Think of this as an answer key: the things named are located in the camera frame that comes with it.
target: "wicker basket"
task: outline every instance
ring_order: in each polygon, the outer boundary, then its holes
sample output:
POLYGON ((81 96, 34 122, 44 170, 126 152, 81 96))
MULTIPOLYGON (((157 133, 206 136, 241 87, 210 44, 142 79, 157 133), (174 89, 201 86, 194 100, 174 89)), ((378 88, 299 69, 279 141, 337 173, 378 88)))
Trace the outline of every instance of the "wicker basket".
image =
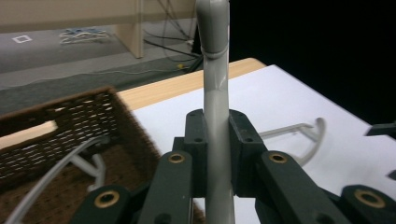
MULTIPOLYGON (((0 137, 47 121, 56 129, 10 147, 0 146, 0 223, 57 161, 84 141, 103 134, 111 142, 85 155, 100 153, 106 164, 106 185, 130 190, 149 181, 160 155, 134 116, 111 87, 87 91, 0 117, 0 137)), ((87 195, 93 177, 67 165, 50 182, 23 223, 68 223, 87 195)), ((194 223, 205 223, 194 209, 194 223)))

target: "white table surface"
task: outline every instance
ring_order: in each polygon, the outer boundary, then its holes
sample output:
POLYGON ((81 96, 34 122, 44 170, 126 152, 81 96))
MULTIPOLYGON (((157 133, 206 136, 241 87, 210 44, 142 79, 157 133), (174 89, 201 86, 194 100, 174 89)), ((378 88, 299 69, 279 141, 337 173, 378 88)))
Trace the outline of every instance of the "white table surface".
MULTIPOLYGON (((396 141, 386 135, 364 136, 370 125, 328 100, 276 65, 236 77, 229 82, 230 108, 247 115, 257 132, 297 123, 327 124, 318 153, 303 168, 318 186, 337 195, 344 186, 362 184, 396 200, 396 141)), ((184 136, 185 118, 203 108, 202 89, 133 111, 156 147, 172 150, 174 137, 184 136)), ((264 141, 269 150, 303 153, 312 142, 300 133, 264 141)), ((204 199, 197 199, 205 209, 204 199)), ((236 223, 260 223, 253 199, 235 197, 236 223)))

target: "brown wicker basket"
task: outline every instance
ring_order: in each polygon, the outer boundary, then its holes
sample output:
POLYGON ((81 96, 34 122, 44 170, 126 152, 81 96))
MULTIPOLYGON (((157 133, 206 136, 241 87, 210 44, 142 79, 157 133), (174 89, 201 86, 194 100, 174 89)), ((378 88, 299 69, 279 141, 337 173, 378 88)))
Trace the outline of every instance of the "brown wicker basket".
MULTIPOLYGON (((56 129, 10 147, 0 146, 0 223, 57 161, 84 141, 108 134, 111 142, 90 148, 106 164, 106 185, 130 190, 149 181, 160 155, 111 87, 87 91, 0 117, 0 137, 53 121, 56 129)), ((68 223, 93 178, 67 165, 50 182, 23 223, 68 223)), ((195 207, 194 223, 205 223, 195 207)))

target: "light wood trim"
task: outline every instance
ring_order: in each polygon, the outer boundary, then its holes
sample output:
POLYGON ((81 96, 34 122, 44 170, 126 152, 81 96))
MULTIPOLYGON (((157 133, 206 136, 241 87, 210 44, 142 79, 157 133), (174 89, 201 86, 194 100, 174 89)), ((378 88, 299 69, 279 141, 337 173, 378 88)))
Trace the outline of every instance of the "light wood trim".
MULTIPOLYGON (((230 63, 229 77, 239 77, 264 67, 265 64, 252 58, 237 61, 230 63)), ((198 90, 202 88, 203 85, 204 73, 203 71, 197 71, 184 76, 173 77, 127 91, 121 91, 118 95, 130 110, 134 110, 190 91, 198 90)), ((0 149, 5 146, 13 146, 23 140, 37 137, 42 133, 48 133, 54 128, 54 123, 48 122, 41 126, 1 137, 0 149)))

